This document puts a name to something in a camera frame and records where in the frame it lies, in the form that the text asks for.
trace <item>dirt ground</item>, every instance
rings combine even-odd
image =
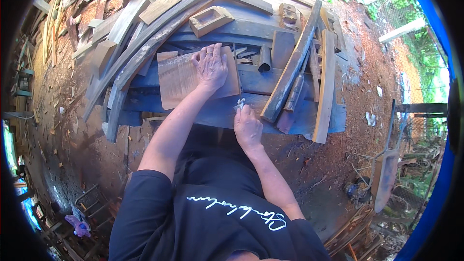
[[[120,2],[110,0],[104,18],[116,12]],[[398,46],[398,52],[384,54],[377,41],[379,35],[364,24],[366,14],[361,4],[336,1],[329,4],[329,8],[340,18],[349,55],[349,61],[343,63],[341,74],[337,75],[340,81],[336,83],[337,101],[347,106],[345,132],[329,134],[325,145],[313,143],[303,136],[263,135],[263,144],[271,160],[289,183],[305,217],[322,240],[332,235],[355,212],[343,187],[355,178],[352,165],[360,168],[369,163],[353,153],[372,156],[382,150],[392,99],[400,99],[399,73],[406,71],[413,83],[412,89],[420,88],[417,71],[406,57],[406,47],[398,40],[393,43]],[[95,12],[96,1],[82,13],[80,32],[94,18]],[[82,121],[91,52],[79,59],[73,68],[73,52],[68,35],[65,35],[57,42],[58,65],[50,67],[50,60],[45,66],[42,63],[42,46],[37,47],[33,60],[36,72],[33,106],[39,111],[40,124],[31,127],[30,141],[35,150],[34,158],[41,158],[38,153],[41,147],[47,162],[42,169],[39,166],[33,168],[41,171],[34,185],[47,190],[48,194],[43,195],[46,202],[58,204],[59,209],[55,211],[66,215],[71,213],[74,199],[96,183],[103,198],[111,199],[117,194],[125,177],[125,127],[120,128],[117,141],[112,144],[101,129],[99,107],[94,109],[87,123]],[[359,64],[357,58],[361,59],[362,50],[365,60]],[[377,86],[383,90],[382,97],[377,94]],[[377,116],[375,127],[367,125],[366,112]],[[146,139],[151,139],[158,125],[157,122],[144,122],[142,127],[131,127],[129,168],[132,171],[140,163]],[[362,174],[369,176],[370,170],[363,170]],[[312,187],[323,178],[322,183]]]

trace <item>metal tool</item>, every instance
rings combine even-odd
[[[293,81],[293,86],[291,87],[289,97],[287,98],[287,103],[283,108],[285,111],[293,113],[295,110],[295,105],[297,103],[298,97],[300,96],[303,83],[305,82],[305,69],[308,64],[308,59],[310,57],[309,51],[306,52],[306,57],[304,58],[303,65],[301,65],[300,72],[296,79]]]

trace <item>black t-shirt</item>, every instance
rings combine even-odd
[[[224,157],[194,161],[172,188],[158,171],[136,171],[109,242],[110,260],[330,260],[309,222],[290,221],[264,199],[258,175]]]

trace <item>lumber stack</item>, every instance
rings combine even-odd
[[[196,123],[232,128],[233,106],[243,97],[261,115],[264,132],[316,131],[313,140],[324,143],[324,134],[345,125],[345,106],[331,98],[342,34],[332,32],[336,18],[319,0],[297,3],[310,11],[307,19],[300,16],[301,25],[293,9],[279,12],[281,3],[273,8],[263,0],[123,0],[107,19],[96,14],[91,37],[77,38],[73,54],[78,59],[95,49],[83,120],[101,106],[105,134],[115,142],[119,125],[142,125],[142,112],[169,113],[196,87],[192,55],[219,42],[229,75]],[[285,18],[275,24],[259,20],[279,14]],[[74,37],[75,18],[66,26]],[[291,109],[284,108],[288,101]]]

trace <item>person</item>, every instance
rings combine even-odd
[[[158,127],[132,174],[111,232],[109,260],[330,259],[267,156],[263,124],[253,109],[236,110],[241,149],[233,152],[230,141],[224,148],[208,146],[207,132],[192,129],[200,108],[227,78],[220,49],[217,43],[192,56],[198,86]]]

